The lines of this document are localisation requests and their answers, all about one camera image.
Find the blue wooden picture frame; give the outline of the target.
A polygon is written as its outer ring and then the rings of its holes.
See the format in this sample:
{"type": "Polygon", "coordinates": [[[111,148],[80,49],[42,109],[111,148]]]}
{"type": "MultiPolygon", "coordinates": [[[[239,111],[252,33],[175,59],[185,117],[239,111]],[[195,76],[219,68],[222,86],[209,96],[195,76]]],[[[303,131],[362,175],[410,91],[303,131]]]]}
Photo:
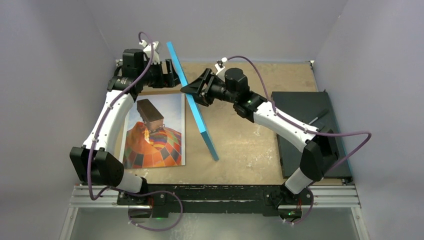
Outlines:
{"type": "MultiPolygon", "coordinates": [[[[166,46],[167,46],[168,52],[170,54],[171,60],[173,62],[173,66],[174,66],[176,73],[179,77],[181,85],[183,87],[188,86],[188,84],[189,84],[188,79],[187,79],[187,77],[184,73],[183,67],[180,63],[180,60],[177,56],[176,50],[175,50],[172,42],[168,41],[166,43],[166,46]]],[[[197,125],[197,129],[199,130],[199,133],[200,133],[205,145],[207,146],[210,155],[212,156],[214,161],[216,161],[216,162],[219,161],[220,158],[218,156],[217,149],[214,146],[212,137],[211,137],[210,133],[208,132],[208,128],[207,128],[206,123],[203,119],[203,116],[200,112],[200,109],[199,109],[198,105],[196,104],[196,102],[194,100],[194,97],[191,96],[191,95],[188,95],[187,93],[185,94],[185,96],[186,96],[186,99],[188,101],[188,105],[191,109],[192,115],[194,117],[195,123],[197,125]]]]}

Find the hot air balloon photo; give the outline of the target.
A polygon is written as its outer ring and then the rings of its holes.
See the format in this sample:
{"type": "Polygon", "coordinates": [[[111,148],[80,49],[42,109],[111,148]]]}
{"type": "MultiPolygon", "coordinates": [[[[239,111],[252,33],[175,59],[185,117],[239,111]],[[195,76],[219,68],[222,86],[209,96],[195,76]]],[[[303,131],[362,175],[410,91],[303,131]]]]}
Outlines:
{"type": "Polygon", "coordinates": [[[140,94],[123,127],[121,159],[127,170],[186,164],[185,96],[140,94]]]}

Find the brown cardboard backing board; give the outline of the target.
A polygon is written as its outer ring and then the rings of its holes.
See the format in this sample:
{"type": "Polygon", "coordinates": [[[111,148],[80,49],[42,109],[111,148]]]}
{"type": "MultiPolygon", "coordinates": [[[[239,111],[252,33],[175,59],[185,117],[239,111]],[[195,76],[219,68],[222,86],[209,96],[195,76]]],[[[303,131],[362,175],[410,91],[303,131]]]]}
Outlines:
{"type": "Polygon", "coordinates": [[[151,95],[168,95],[174,94],[173,91],[143,91],[138,94],[138,96],[151,96],[151,95]]]}

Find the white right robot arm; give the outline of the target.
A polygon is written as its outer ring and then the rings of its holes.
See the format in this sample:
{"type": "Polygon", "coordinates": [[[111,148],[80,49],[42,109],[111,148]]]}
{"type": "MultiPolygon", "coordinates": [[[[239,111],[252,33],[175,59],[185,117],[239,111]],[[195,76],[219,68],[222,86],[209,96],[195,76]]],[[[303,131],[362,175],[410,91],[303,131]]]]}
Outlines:
{"type": "Polygon", "coordinates": [[[223,76],[207,68],[182,87],[181,92],[206,107],[214,100],[232,103],[240,117],[272,130],[297,148],[301,153],[299,167],[280,191],[282,200],[288,204],[298,200],[305,188],[320,181],[339,157],[332,129],[316,128],[280,111],[270,100],[250,89],[248,77],[240,68],[225,70],[223,76]]]}

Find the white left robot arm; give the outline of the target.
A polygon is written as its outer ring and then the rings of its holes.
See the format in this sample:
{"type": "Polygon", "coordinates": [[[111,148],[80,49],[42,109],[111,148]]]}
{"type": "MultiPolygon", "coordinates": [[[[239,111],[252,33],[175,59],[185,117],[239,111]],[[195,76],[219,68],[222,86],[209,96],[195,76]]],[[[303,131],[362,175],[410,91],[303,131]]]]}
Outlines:
{"type": "Polygon", "coordinates": [[[74,146],[69,153],[81,182],[125,191],[138,205],[149,199],[147,180],[125,172],[114,151],[121,124],[143,88],[173,88],[180,84],[172,60],[160,61],[156,56],[148,48],[123,51],[121,64],[108,81],[105,103],[93,130],[81,146],[74,146]]]}

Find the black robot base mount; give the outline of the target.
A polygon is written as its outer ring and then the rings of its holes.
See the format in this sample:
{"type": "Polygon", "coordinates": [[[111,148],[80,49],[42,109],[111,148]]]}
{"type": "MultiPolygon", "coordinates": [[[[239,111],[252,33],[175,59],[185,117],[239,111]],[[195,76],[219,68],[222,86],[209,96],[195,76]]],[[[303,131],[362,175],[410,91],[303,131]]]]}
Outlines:
{"type": "Polygon", "coordinates": [[[146,207],[153,218],[170,213],[261,214],[264,217],[299,218],[301,207],[312,204],[308,189],[292,194],[282,185],[153,184],[151,196],[119,194],[117,204],[146,207]]]}

